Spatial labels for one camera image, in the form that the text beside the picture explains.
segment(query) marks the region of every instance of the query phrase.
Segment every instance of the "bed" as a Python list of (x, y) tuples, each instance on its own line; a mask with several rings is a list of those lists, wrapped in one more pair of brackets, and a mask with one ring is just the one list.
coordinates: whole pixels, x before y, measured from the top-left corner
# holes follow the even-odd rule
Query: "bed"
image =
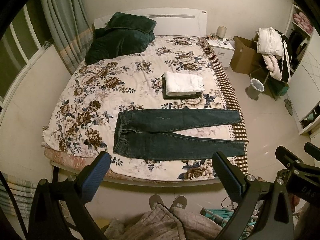
[[(177, 133), (248, 143), (234, 89), (214, 51), (204, 38), (207, 12), (186, 8), (149, 8), (125, 13), (157, 22), (156, 38), (143, 53), (82, 62), (71, 76), (44, 127), (44, 155), (55, 167), (72, 172), (89, 165), (100, 151), (111, 156), (105, 180), (153, 186), (191, 186), (217, 183), (211, 160), (150, 161), (126, 158), (112, 151), (117, 115), (122, 110), (218, 108), (237, 110), (242, 122), (193, 128)], [(96, 19), (104, 27), (112, 15)], [(203, 77), (201, 97), (167, 100), (162, 97), (163, 74), (193, 73)], [(229, 160), (247, 173), (247, 156)]]

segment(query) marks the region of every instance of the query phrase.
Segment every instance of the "bed frame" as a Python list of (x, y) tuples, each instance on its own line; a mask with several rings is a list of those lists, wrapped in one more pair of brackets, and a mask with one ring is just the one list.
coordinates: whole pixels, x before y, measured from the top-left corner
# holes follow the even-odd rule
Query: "bed frame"
[[(61, 164), (50, 161), (50, 164), (53, 166), (52, 173), (52, 182), (58, 182), (59, 170), (69, 171), (72, 174), (79, 174), (80, 171), (77, 171), (73, 168), (63, 166)], [(121, 180), (121, 179), (112, 179), (103, 178), (103, 181), (113, 182), (118, 184), (133, 185), (133, 186), (144, 186), (144, 187), (192, 187), (192, 186), (201, 186), (220, 183), (219, 178), (207, 179), (207, 180), (186, 180), (186, 181), (162, 181), (162, 182), (153, 182), (153, 181), (133, 181), (133, 180)]]
[[(157, 22), (155, 35), (204, 37), (207, 29), (208, 12), (188, 8), (148, 8), (123, 13), (148, 17)], [(94, 28), (104, 28), (112, 15), (94, 20)]]

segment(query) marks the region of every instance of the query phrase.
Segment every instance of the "trash can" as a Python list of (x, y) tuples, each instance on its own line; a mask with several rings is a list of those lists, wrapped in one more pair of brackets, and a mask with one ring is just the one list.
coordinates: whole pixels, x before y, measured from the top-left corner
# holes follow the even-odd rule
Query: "trash can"
[(259, 94), (264, 91), (263, 84), (256, 78), (250, 80), (250, 86), (245, 89), (250, 99), (258, 100)]

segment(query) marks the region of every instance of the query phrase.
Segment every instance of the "nightstand drawer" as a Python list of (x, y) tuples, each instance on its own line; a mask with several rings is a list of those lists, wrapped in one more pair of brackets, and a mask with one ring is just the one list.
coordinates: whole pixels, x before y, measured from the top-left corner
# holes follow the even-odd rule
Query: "nightstand drawer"
[(230, 58), (222, 58), (222, 57), (218, 57), (218, 60), (220, 60), (221, 65), (222, 65), (224, 68), (228, 68), (228, 67), (229, 67), (229, 65), (230, 65), (230, 61), (231, 61), (231, 59), (230, 59)]
[(233, 52), (234, 51), (231, 49), (220, 48), (219, 50), (217, 50), (216, 54), (218, 57), (221, 57), (221, 58), (232, 59)]
[(214, 50), (215, 54), (218, 55), (218, 53), (219, 53), (219, 51), (220, 51), (220, 48), (214, 47), (214, 46), (210, 46), (210, 47), (211, 47), (211, 49)]

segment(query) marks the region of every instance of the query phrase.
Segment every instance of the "folded clothes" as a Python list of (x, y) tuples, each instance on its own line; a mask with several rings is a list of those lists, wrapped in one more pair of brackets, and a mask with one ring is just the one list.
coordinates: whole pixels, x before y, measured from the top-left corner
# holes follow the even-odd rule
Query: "folded clothes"
[(258, 30), (257, 53), (263, 55), (283, 56), (281, 35), (272, 27), (259, 28)]
[(299, 14), (293, 14), (293, 20), (300, 28), (305, 30), (308, 34), (312, 33), (313, 26), (311, 25), (311, 22), (303, 12), (299, 12)]
[(174, 96), (168, 96), (167, 95), (167, 90), (165, 88), (165, 79), (162, 80), (163, 88), (162, 88), (162, 97), (163, 99), (171, 99), (171, 100), (181, 100), (181, 99), (194, 99), (194, 98), (199, 98), (201, 97), (202, 93), (201, 92), (196, 92), (194, 95), (174, 95)]
[(195, 95), (203, 92), (202, 77), (192, 74), (165, 72), (165, 86), (168, 96)]

